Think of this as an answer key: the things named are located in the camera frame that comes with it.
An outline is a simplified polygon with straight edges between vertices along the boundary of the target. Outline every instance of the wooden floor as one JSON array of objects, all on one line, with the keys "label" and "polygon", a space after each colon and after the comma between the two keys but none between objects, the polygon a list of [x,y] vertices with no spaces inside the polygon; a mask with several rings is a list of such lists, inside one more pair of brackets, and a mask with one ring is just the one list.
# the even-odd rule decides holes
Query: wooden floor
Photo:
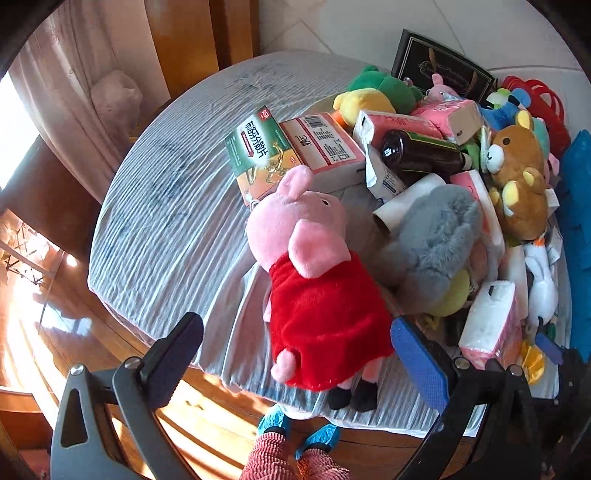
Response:
[{"label": "wooden floor", "polygon": [[[18,279],[7,328],[8,349],[15,374],[30,390],[53,426],[69,368],[78,362],[91,371],[118,366],[147,347],[121,326],[86,286],[87,270],[62,261],[50,291],[36,291]],[[45,305],[41,323],[41,309]],[[210,375],[189,369],[170,404],[158,411],[166,432],[203,479],[237,478],[252,449],[256,426],[269,402],[253,395],[232,394]],[[136,471],[151,473],[135,450],[119,412],[113,423]],[[325,423],[322,419],[294,422],[295,446]],[[344,430],[333,457],[359,479],[391,480],[420,440],[364,430]],[[460,444],[448,471],[464,461],[470,440]]]}]

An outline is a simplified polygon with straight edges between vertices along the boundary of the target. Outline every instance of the metal screw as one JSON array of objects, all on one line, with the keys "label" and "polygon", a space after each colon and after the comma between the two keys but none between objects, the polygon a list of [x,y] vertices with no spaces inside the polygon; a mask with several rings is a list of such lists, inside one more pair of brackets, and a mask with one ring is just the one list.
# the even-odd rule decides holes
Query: metal screw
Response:
[{"label": "metal screw", "polygon": [[84,371],[84,365],[76,364],[70,368],[70,375],[80,375]]},{"label": "metal screw", "polygon": [[456,358],[454,363],[456,364],[456,367],[458,367],[460,370],[468,370],[470,368],[470,362],[462,356]]},{"label": "metal screw", "polygon": [[130,370],[133,370],[135,368],[139,367],[139,364],[142,362],[141,358],[138,358],[136,356],[130,356],[126,361],[125,361],[125,368],[129,368]]},{"label": "metal screw", "polygon": [[509,367],[509,372],[511,372],[511,375],[513,375],[514,377],[520,377],[521,375],[523,375],[523,369],[519,365],[515,364]]}]

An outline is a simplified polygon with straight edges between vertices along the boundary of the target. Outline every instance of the pink plush toy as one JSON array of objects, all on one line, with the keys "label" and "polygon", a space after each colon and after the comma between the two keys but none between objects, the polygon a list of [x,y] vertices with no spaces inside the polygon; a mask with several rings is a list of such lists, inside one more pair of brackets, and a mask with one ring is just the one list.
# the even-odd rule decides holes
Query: pink plush toy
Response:
[{"label": "pink plush toy", "polygon": [[[309,192],[306,166],[285,174],[277,192],[252,211],[251,251],[271,276],[263,318],[269,323],[278,382],[330,390],[332,409],[377,404],[381,359],[393,353],[392,316],[358,256],[345,244],[345,208],[332,195]],[[351,394],[352,377],[363,368]]]},{"label": "pink plush toy", "polygon": [[440,103],[443,102],[445,99],[443,98],[444,93],[449,93],[455,97],[459,97],[456,91],[448,87],[447,85],[443,84],[443,77],[438,73],[434,73],[431,75],[433,80],[433,87],[427,90],[427,96],[425,97],[425,103]]}]

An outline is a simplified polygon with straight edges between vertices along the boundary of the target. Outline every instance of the black plush shoe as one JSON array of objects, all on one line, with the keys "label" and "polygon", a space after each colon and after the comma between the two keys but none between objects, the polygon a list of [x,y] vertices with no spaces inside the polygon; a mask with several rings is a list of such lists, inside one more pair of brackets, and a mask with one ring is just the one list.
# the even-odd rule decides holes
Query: black plush shoe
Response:
[{"label": "black plush shoe", "polygon": [[351,407],[360,412],[375,410],[378,407],[378,384],[363,378],[359,380],[351,399]]},{"label": "black plush shoe", "polygon": [[348,407],[351,403],[351,390],[340,387],[334,387],[329,390],[328,397],[329,407],[331,410],[340,410]]}]

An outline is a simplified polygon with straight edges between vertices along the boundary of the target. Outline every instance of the tag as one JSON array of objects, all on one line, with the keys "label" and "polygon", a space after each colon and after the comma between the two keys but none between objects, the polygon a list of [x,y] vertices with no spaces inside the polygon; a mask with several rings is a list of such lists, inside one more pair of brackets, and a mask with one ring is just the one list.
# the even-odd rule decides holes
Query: tag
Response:
[{"label": "tag", "polygon": [[562,254],[562,235],[558,228],[553,226],[550,232],[550,239],[546,242],[546,252],[548,253],[548,264],[555,264]]},{"label": "tag", "polygon": [[560,202],[558,201],[558,197],[556,196],[554,189],[546,189],[545,193],[546,202],[548,203],[548,217],[550,217],[550,215],[552,215],[560,206]]}]

